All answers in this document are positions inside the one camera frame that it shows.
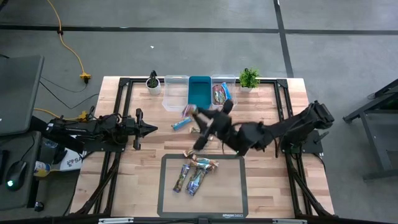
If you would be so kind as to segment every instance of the wooden tabletop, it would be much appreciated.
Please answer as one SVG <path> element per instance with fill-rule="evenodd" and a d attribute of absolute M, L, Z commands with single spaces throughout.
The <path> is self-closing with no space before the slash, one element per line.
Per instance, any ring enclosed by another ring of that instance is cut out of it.
<path fill-rule="evenodd" d="M 95 116 L 113 112 L 119 78 L 104 77 Z M 304 80 L 302 78 L 287 80 L 293 112 L 297 114 L 308 105 Z M 197 138 L 188 133 L 189 127 L 196 126 L 195 123 L 190 123 L 178 131 L 172 130 L 170 125 L 180 121 L 181 117 L 180 113 L 168 112 L 164 109 L 162 106 L 163 92 L 164 86 L 162 86 L 162 93 L 157 96 L 150 95 L 144 83 L 135 83 L 133 86 L 130 114 L 134 116 L 135 109 L 141 108 L 144 113 L 144 121 L 159 129 L 142 139 L 140 151 L 135 151 L 132 148 L 134 137 L 129 138 L 119 166 L 112 210 L 114 217 L 158 217 L 157 202 L 161 159 L 165 154 L 181 154 L 183 150 L 192 147 Z M 126 90 L 124 90 L 121 100 L 121 112 L 125 95 Z M 263 121 L 264 124 L 270 125 L 279 121 L 272 85 L 259 85 L 259 88 L 250 93 L 241 93 L 239 88 L 236 88 L 236 96 L 238 104 L 230 114 L 234 123 Z M 282 100 L 282 104 L 285 117 L 287 117 L 284 100 Z M 226 154 L 234 154 L 234 151 L 228 147 L 224 148 Z M 265 153 L 249 150 L 244 157 L 248 188 L 248 218 L 291 218 L 294 216 L 285 158 L 280 153 L 279 158 L 276 159 L 274 150 L 275 147 L 272 143 L 267 146 Z M 220 141 L 213 140 L 201 153 L 222 154 Z M 71 212 L 81 208 L 98 186 L 103 157 L 103 152 L 95 152 L 84 160 Z M 303 163 L 309 189 L 324 208 L 333 213 L 322 163 L 315 156 L 307 154 L 303 155 Z M 302 192 L 301 190 L 297 192 L 300 208 L 304 212 Z M 104 197 L 102 209 L 104 209 L 106 199 L 107 197 Z"/>

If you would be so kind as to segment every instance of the gray floor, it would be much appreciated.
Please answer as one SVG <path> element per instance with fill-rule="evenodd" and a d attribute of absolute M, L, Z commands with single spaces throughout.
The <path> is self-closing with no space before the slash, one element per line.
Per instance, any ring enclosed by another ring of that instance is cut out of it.
<path fill-rule="evenodd" d="M 63 23 L 71 26 L 277 28 L 272 0 L 54 4 Z M 286 29 L 398 29 L 398 2 L 393 0 L 280 0 L 280 6 Z M 57 20 L 45 0 L 13 0 L 0 12 L 0 23 L 57 25 Z M 237 75 L 245 67 L 257 67 L 264 77 L 286 77 L 278 34 L 65 32 L 64 38 L 93 76 L 82 93 L 49 84 L 69 105 L 97 93 L 105 75 L 148 75 L 153 69 L 159 75 Z M 363 105 L 368 94 L 397 78 L 397 43 L 396 35 L 287 35 L 294 77 L 304 78 L 310 100 L 325 103 L 336 118 L 323 146 L 333 205 L 341 217 L 398 222 L 398 178 L 362 181 L 362 175 L 377 170 L 373 154 L 360 121 L 348 125 L 341 119 Z M 1 30 L 0 54 L 41 54 L 44 77 L 75 90 L 84 86 L 76 58 L 55 32 Z M 36 107 L 72 117 L 95 103 L 93 98 L 68 110 L 40 87 Z M 0 219 L 61 215 L 76 177 L 53 175 L 41 184 L 45 211 L 1 212 Z"/>

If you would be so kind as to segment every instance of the computer mouse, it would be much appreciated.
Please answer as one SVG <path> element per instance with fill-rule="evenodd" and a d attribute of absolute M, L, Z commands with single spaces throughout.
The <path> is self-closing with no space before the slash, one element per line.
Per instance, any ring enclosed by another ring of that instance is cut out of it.
<path fill-rule="evenodd" d="M 8 190 L 15 191 L 24 185 L 27 163 L 17 161 L 13 163 L 6 174 L 6 187 Z"/>

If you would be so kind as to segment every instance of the small potted plant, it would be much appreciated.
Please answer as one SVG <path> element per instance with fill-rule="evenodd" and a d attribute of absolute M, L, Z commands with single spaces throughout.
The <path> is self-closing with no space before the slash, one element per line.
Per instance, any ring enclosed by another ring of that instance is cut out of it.
<path fill-rule="evenodd" d="M 241 91 L 250 92 L 253 88 L 257 87 L 260 80 L 256 79 L 259 76 L 259 70 L 252 68 L 245 68 L 239 77 L 241 82 Z"/>
<path fill-rule="evenodd" d="M 162 88 L 160 87 L 160 81 L 156 78 L 156 76 L 157 74 L 155 70 L 153 70 L 146 82 L 147 88 L 151 95 L 158 95 L 162 91 Z"/>

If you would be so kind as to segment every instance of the yellow extension cord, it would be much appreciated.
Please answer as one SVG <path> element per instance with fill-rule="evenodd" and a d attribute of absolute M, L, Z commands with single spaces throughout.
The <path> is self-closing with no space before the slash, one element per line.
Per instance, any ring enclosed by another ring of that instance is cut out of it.
<path fill-rule="evenodd" d="M 60 118 L 58 115 L 56 115 L 55 113 L 53 113 L 53 112 L 51 112 L 51 111 L 48 111 L 48 110 L 45 110 L 45 109 L 42 109 L 42 108 L 34 108 L 34 110 L 36 110 L 36 111 L 41 111 L 41 112 L 44 112 L 44 113 L 48 113 L 48 114 L 50 114 L 50 115 L 52 115 L 52 116 L 54 116 L 54 117 L 56 117 L 56 118 Z M 86 112 L 84 111 L 84 112 L 82 112 L 82 114 L 79 116 L 79 117 L 76 117 L 76 118 L 63 118 L 65 121 L 81 121 L 81 120 L 84 120 L 85 118 L 86 118 Z"/>
<path fill-rule="evenodd" d="M 55 15 L 57 16 L 58 24 L 59 24 L 59 27 L 60 27 L 59 30 L 62 30 L 62 23 L 61 23 L 61 19 L 60 19 L 60 16 L 58 15 L 57 10 L 55 9 L 54 5 L 50 2 L 50 0 L 47 0 L 47 2 L 49 2 L 49 4 L 51 5 L 52 9 L 53 9 L 54 12 L 55 12 Z M 76 56 L 76 58 L 79 60 L 79 64 L 80 64 L 80 67 L 81 67 L 81 75 L 80 75 L 80 78 L 83 79 L 85 82 L 87 82 L 87 81 L 91 78 L 91 75 L 89 75 L 89 74 L 87 74 L 87 73 L 85 72 L 85 69 L 84 69 L 84 67 L 83 67 L 83 63 L 81 62 L 79 55 L 78 55 L 73 49 L 71 49 L 69 46 L 67 46 L 67 45 L 64 43 L 63 38 L 62 38 L 62 34 L 59 34 L 59 36 L 60 36 L 60 40 L 61 40 L 62 45 L 63 45 L 64 47 L 66 47 L 68 50 L 70 50 L 70 52 L 72 52 L 72 53 Z"/>

